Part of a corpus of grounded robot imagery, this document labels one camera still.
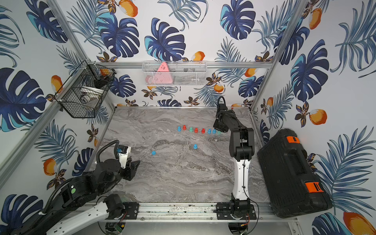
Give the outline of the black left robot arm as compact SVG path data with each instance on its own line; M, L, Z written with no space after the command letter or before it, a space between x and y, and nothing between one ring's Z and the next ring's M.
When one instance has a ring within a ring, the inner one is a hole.
M43 209L18 225L12 235L45 235L70 212L108 193L122 179L131 181L141 161L128 161L125 168L116 159L99 162L94 171L71 178L58 187Z

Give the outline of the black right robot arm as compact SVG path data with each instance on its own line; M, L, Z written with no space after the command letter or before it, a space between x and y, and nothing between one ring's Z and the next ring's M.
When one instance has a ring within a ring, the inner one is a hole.
M255 153L254 130L243 125L233 110L218 110L214 129L230 132L229 153L234 162L234 187L229 202L230 215L235 219L252 213L249 196L249 167Z

